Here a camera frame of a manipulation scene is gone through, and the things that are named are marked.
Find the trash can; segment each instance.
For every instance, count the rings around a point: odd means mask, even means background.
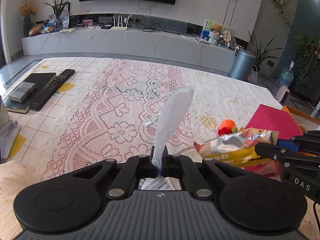
[[[237,50],[236,60],[233,63],[233,67],[231,69],[229,77],[247,81],[256,59],[256,56],[249,51],[246,51],[244,49]]]

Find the snack packet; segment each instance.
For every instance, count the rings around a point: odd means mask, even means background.
[[[202,144],[194,143],[201,157],[211,157],[232,165],[242,164],[259,155],[254,146],[259,142],[275,145],[278,140],[277,131],[248,128],[237,133],[227,134]]]

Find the lace pattern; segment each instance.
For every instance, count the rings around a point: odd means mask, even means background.
[[[270,92],[246,82],[193,69],[121,59],[104,59],[80,87],[40,147],[34,172],[50,179],[98,161],[119,163],[150,154],[156,125],[144,124],[161,113],[179,87],[195,89],[193,102],[168,141],[170,154],[217,136],[224,119],[244,127],[259,104],[280,108]]]

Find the remote control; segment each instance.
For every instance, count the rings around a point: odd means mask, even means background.
[[[34,100],[30,102],[30,108],[39,111],[44,104],[52,97],[55,91],[62,86],[64,82],[68,80],[75,73],[74,69],[66,69],[54,80],[51,81],[49,85],[44,87],[35,97]]]

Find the glass vase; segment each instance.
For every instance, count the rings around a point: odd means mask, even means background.
[[[60,18],[54,20],[54,30],[56,32],[59,32],[62,30],[62,20]]]

